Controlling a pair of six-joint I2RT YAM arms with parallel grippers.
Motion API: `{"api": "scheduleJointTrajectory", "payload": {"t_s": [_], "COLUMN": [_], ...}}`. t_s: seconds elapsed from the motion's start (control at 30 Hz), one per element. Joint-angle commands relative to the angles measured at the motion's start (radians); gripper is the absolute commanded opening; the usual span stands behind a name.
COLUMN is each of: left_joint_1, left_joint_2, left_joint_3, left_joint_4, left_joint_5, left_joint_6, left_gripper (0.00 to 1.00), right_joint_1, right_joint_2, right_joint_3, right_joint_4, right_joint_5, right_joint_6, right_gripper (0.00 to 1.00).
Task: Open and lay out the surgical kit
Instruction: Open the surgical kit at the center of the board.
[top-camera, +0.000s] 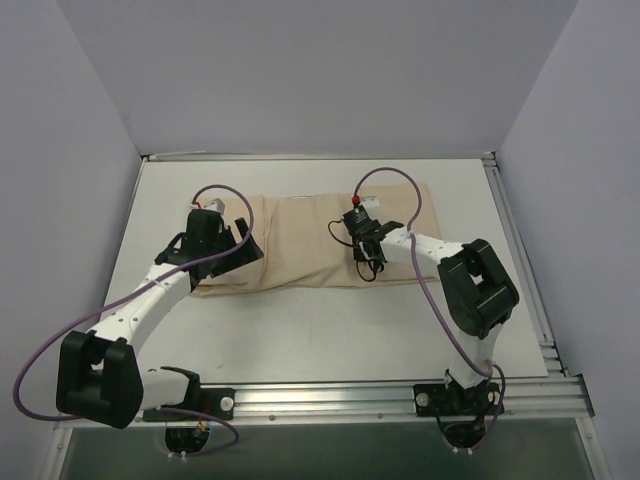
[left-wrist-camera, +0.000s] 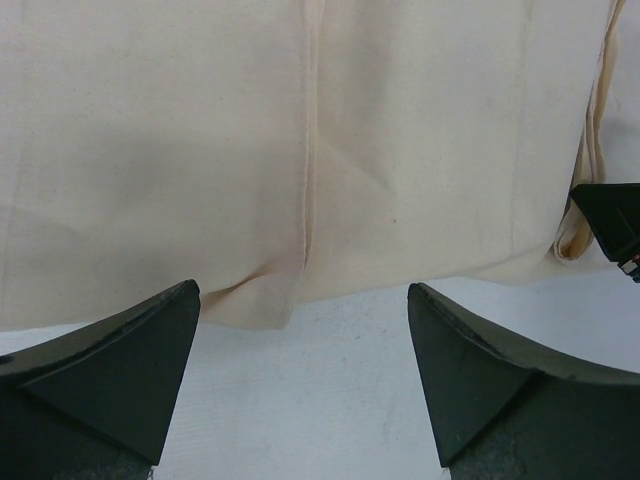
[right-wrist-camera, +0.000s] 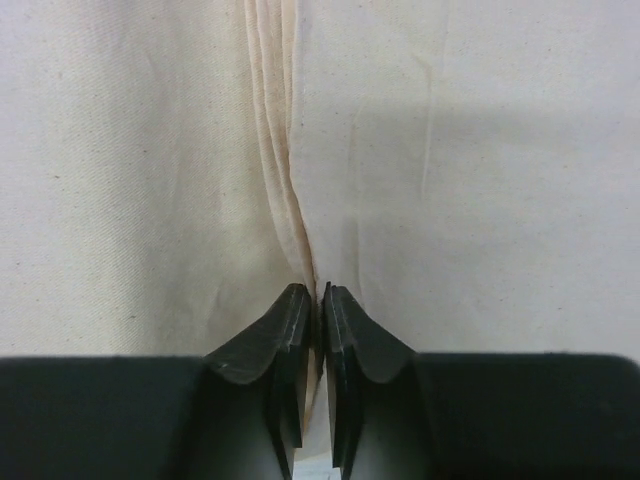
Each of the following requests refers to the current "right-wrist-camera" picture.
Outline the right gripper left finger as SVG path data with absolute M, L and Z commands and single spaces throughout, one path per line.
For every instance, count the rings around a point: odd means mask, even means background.
M 302 445 L 311 298 L 290 284 L 205 358 L 189 422 L 192 479 L 290 479 Z

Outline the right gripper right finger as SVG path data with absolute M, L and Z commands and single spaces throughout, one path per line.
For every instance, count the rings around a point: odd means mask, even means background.
M 322 301 L 333 466 L 343 479 L 433 479 L 415 352 L 344 286 Z

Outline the beige cloth wrap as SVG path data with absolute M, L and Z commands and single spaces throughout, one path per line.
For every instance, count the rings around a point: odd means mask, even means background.
M 5 1 L 1 475 L 192 479 L 205 358 L 327 284 L 433 479 L 639 475 L 635 1 Z

